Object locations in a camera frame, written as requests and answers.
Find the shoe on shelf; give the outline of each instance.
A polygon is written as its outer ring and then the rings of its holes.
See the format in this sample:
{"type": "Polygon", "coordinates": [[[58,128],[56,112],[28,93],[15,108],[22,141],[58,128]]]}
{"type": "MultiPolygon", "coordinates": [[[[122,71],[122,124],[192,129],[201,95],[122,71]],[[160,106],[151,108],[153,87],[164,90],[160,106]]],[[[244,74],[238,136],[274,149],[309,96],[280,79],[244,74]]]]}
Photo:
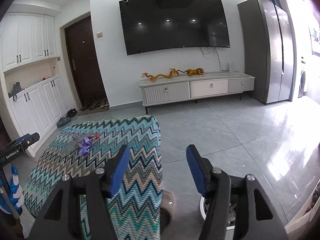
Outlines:
{"type": "Polygon", "coordinates": [[[103,99],[101,100],[100,107],[101,107],[101,108],[106,107],[106,99],[105,99],[105,98],[103,98],[103,99]]]}
{"type": "Polygon", "coordinates": [[[78,111],[75,108],[73,108],[73,109],[68,111],[67,117],[71,117],[71,118],[75,117],[77,113],[78,113],[78,111]]]}
{"type": "Polygon", "coordinates": [[[80,109],[80,111],[87,110],[91,104],[92,104],[91,102],[85,102],[82,108],[80,109]]]}
{"type": "Polygon", "coordinates": [[[94,103],[89,107],[89,110],[96,109],[98,106],[100,106],[100,104],[101,100],[94,101],[94,103]]]}

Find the screw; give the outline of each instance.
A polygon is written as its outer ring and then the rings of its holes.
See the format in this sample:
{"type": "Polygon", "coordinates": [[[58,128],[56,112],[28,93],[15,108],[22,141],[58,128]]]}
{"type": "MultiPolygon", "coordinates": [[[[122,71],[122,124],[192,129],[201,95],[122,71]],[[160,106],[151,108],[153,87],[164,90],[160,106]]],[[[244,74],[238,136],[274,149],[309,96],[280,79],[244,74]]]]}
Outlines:
{"type": "Polygon", "coordinates": [[[256,179],[256,177],[254,175],[252,175],[252,174],[247,175],[247,180],[254,181],[255,179],[256,179]]]}
{"type": "Polygon", "coordinates": [[[104,168],[97,168],[96,169],[97,174],[103,174],[104,173],[104,168]]]}
{"type": "Polygon", "coordinates": [[[70,176],[69,176],[68,174],[62,175],[62,180],[63,180],[63,181],[67,181],[67,180],[69,180],[69,179],[70,179],[70,176]]]}
{"type": "Polygon", "coordinates": [[[217,168],[217,167],[214,167],[212,169],[212,172],[215,173],[215,174],[220,174],[221,173],[221,169],[220,168],[217,168]]]}

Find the washing machine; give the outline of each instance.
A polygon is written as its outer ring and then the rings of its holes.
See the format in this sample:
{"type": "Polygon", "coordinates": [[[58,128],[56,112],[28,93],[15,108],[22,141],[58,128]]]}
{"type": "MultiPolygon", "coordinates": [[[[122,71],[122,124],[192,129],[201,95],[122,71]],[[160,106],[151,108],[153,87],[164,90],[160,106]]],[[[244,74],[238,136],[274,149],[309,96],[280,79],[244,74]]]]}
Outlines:
{"type": "Polygon", "coordinates": [[[308,91],[308,70],[306,63],[302,60],[301,61],[301,69],[300,69],[300,86],[299,86],[299,94],[298,98],[303,96],[304,92],[308,91]]]}

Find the wall-mounted tv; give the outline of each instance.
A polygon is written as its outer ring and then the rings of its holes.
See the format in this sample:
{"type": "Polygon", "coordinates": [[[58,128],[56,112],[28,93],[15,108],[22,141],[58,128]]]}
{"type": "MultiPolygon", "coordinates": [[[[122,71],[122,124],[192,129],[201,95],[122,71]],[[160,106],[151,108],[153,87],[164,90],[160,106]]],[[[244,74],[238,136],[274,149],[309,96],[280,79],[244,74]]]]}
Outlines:
{"type": "Polygon", "coordinates": [[[230,47],[221,0],[119,3],[128,55],[182,47],[230,47]]]}

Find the tv stand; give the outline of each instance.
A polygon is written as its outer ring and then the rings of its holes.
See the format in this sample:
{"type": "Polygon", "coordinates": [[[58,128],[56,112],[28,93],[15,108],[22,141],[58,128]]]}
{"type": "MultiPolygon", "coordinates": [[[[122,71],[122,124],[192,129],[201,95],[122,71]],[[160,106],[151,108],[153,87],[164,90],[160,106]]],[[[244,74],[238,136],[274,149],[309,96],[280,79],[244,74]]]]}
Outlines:
{"type": "Polygon", "coordinates": [[[208,72],[204,75],[188,76],[182,74],[172,79],[158,78],[153,82],[141,80],[143,106],[148,114],[151,106],[174,102],[197,100],[200,98],[242,94],[254,90],[254,77],[241,72],[208,72]]]}

